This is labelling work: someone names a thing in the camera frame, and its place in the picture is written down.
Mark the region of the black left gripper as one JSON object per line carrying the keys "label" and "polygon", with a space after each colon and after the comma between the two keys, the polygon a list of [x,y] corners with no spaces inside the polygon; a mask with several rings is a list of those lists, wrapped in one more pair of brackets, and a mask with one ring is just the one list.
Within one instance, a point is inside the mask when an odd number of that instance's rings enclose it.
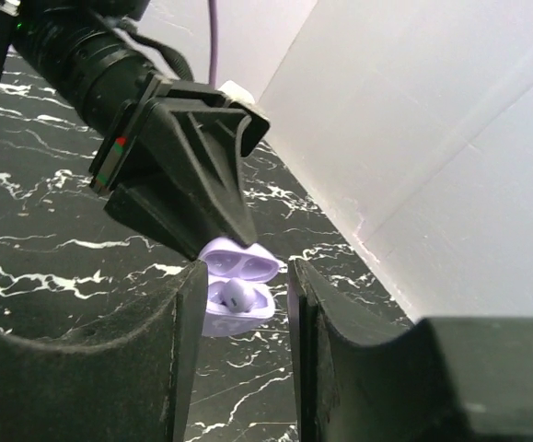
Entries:
{"label": "black left gripper", "polygon": [[[159,99],[185,104],[158,103],[144,124],[145,110]],[[143,124],[139,141],[160,172],[151,181],[118,185],[104,206],[106,214],[187,259],[197,258],[217,237],[256,242],[242,162],[270,122],[243,110],[210,108],[227,102],[225,93],[208,85],[149,74],[136,99],[125,100],[114,117],[90,165],[90,188],[99,196],[115,189]]]}

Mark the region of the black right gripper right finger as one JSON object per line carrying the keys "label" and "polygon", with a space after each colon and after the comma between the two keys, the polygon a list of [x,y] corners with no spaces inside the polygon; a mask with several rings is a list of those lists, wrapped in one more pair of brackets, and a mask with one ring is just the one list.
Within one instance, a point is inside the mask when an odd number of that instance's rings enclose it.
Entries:
{"label": "black right gripper right finger", "polygon": [[533,318],[384,320],[288,265],[303,441],[533,441]]}

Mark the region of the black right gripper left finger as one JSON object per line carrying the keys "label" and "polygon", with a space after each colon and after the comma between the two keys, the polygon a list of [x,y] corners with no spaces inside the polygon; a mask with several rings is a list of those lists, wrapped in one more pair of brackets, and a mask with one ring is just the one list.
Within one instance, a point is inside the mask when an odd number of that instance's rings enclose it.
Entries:
{"label": "black right gripper left finger", "polygon": [[0,332],[0,441],[181,441],[207,282],[196,261],[59,338]]}

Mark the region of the purple earbud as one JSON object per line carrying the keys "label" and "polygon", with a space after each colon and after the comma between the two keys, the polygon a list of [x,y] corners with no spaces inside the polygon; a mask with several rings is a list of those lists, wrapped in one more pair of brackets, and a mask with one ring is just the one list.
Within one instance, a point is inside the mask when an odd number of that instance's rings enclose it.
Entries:
{"label": "purple earbud", "polygon": [[239,278],[230,279],[220,290],[220,297],[225,306],[234,313],[252,310],[256,295],[248,284]]}

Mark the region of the purple charging case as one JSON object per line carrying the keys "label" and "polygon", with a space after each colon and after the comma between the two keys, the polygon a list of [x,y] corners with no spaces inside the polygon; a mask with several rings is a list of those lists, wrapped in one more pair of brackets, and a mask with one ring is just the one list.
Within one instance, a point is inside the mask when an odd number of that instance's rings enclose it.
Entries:
{"label": "purple charging case", "polygon": [[215,238],[202,249],[200,259],[208,270],[204,337],[239,335],[272,319],[275,304],[268,283],[281,263],[267,249]]}

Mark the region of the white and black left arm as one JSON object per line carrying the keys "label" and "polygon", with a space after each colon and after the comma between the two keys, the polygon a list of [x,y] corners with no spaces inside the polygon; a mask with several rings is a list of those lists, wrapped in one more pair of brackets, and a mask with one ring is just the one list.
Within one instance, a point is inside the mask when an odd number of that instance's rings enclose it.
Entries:
{"label": "white and black left arm", "polygon": [[102,136],[89,171],[118,223],[194,260],[215,238],[258,239],[242,160],[269,130],[254,106],[197,83],[158,44],[168,78],[139,51],[143,1],[0,1],[0,80],[17,51]]}

